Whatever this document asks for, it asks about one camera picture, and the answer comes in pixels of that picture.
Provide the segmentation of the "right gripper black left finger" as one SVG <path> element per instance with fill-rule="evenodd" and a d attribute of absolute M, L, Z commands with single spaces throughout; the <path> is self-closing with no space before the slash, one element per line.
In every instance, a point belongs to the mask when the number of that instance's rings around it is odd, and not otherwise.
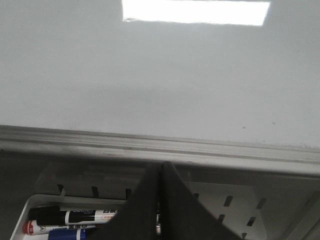
<path fill-rule="evenodd" d="M 87 238 L 89 240 L 155 240 L 160 168 L 158 163 L 148 165 L 135 191 L 118 213 Z"/>

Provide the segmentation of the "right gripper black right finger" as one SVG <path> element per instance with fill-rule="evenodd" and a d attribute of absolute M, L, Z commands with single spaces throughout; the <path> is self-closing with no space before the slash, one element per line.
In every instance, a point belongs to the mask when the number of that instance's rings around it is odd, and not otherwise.
<path fill-rule="evenodd" d="M 161 235 L 164 240 L 239 240 L 196 199 L 170 162 L 160 174 Z"/>

